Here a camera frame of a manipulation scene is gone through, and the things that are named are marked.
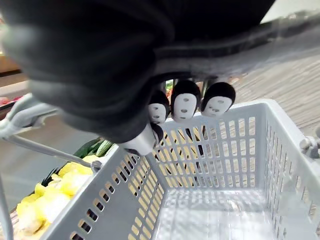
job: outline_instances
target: green vegetable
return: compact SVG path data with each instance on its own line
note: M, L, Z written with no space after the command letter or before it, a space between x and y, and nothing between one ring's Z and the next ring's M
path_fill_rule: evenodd
M104 140L104 142L99 146L95 155L97 157L103 156L111 148L112 145L113 145L112 142L109 142L108 140Z
M174 86L174 80L171 79L171 80L168 80L166 81L165 83L165 89L168 91L168 90L171 90Z
M83 159L91 151L90 148L92 147L92 145L95 145L99 141L100 138L88 141L87 143L83 144L73 155Z

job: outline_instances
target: black fabric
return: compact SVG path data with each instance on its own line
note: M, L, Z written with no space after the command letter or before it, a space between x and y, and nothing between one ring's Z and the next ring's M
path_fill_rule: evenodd
M273 0L1 0L3 44L41 101L114 143L148 121L153 49L259 24Z

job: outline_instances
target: yellow vegetable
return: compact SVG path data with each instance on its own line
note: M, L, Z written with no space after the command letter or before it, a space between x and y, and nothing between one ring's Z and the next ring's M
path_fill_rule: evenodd
M19 215L18 228L26 235L32 235L43 225L44 221L37 216L34 203L29 204Z
M21 200L21 203L33 203L36 199L40 197L39 194L33 193L29 196L26 196Z
M43 196L45 194L45 191L46 191L46 187L41 185L40 183L37 183L35 185L35 188L34 188L34 193L39 195L39 196Z
M76 168L75 164L76 163L74 162L68 162L66 165L64 165L63 168L61 168L58 173L59 177L63 177L66 173L74 170Z
M87 163L92 163L93 161L99 159L96 155L85 156L83 160ZM77 170L80 174L90 175L93 174L90 167L82 166L79 163L68 162L58 173L59 177L63 177L65 174L72 172L73 170Z
M26 210L26 208L29 207L30 204L31 204L31 203L29 203L29 202L21 202L21 203L18 203L18 204L16 205L16 209L15 209L16 214L18 214L18 216L22 216L22 214L24 213L24 211Z
M96 156L96 155L90 155L90 156L85 156L85 157L83 158L83 161L85 161L85 162L87 162L87 163L92 163L93 161L98 160L98 159L99 159L98 156Z
M77 171L68 172L63 176L60 190L66 195L74 196L89 177L89 174L79 174Z

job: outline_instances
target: gray plastic shopping basket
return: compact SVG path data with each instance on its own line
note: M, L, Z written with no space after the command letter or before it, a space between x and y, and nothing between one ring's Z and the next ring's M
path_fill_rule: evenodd
M169 119L153 154L117 146L42 236L49 240L317 240L320 167L273 100L221 119Z

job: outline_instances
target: floor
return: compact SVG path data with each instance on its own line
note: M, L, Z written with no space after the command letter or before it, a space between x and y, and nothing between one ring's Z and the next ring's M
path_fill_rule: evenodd
M320 126L320 57L281 63L234 78L236 102L274 99L306 136Z

